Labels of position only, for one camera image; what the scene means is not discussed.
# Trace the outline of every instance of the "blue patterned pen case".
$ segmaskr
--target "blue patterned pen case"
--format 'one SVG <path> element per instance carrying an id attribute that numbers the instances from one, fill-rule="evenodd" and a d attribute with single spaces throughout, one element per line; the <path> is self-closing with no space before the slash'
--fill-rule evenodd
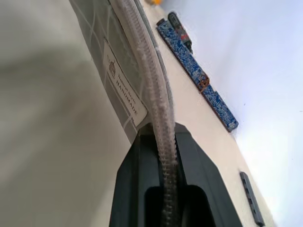
<path id="1" fill-rule="evenodd" d="M 239 123 L 228 109 L 227 105 L 220 97 L 218 92 L 214 91 L 209 85 L 209 78 L 196 62 L 193 55 L 184 46 L 178 34 L 169 21 L 162 19 L 157 23 L 157 30 L 162 39 L 172 50 L 182 67 L 191 77 L 198 90 L 221 120 L 228 132 L 238 127 Z"/>

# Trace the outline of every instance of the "gray grid pattern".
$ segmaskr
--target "gray grid pattern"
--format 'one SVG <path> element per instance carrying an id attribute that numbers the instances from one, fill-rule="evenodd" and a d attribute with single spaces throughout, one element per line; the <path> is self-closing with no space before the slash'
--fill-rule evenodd
<path id="1" fill-rule="evenodd" d="M 106 39 L 124 75 L 146 106 L 143 79 L 139 74 L 138 63 L 129 42 L 108 0 L 70 0 L 70 2 L 109 100 L 130 142 L 133 142 L 140 126 L 148 122 L 148 117 L 137 128 L 135 127 L 129 111 L 112 82 L 107 78 L 103 66 L 104 39 Z"/>

